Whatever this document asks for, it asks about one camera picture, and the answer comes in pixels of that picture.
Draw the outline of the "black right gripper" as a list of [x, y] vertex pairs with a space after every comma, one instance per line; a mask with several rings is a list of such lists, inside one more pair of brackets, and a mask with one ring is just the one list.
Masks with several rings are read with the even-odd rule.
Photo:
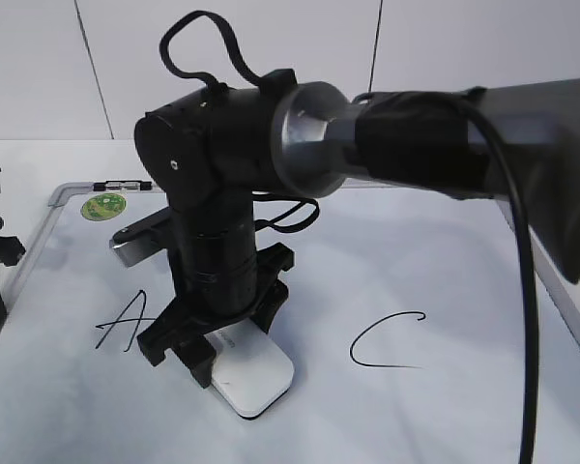
[[177, 295], [137, 336], [141, 353], [152, 365], [170, 349], [202, 389], [212, 384], [216, 349], [205, 337], [226, 326], [251, 320], [264, 334], [289, 297], [278, 274], [294, 266], [294, 251], [277, 243], [254, 249], [247, 261], [220, 274], [188, 274], [179, 255], [169, 256]]

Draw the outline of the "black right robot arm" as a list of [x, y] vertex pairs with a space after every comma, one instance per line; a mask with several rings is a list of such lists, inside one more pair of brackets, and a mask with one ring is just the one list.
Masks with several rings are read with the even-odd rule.
[[134, 128], [167, 206], [145, 219], [167, 252], [176, 295], [137, 339], [159, 364], [176, 351], [202, 386], [206, 335], [246, 318], [268, 329], [287, 295], [285, 246], [258, 249], [257, 201], [316, 203], [349, 179], [504, 198], [519, 243], [535, 234], [561, 275], [580, 279], [580, 78], [463, 92], [347, 99], [326, 82], [270, 75], [250, 89], [206, 88]]

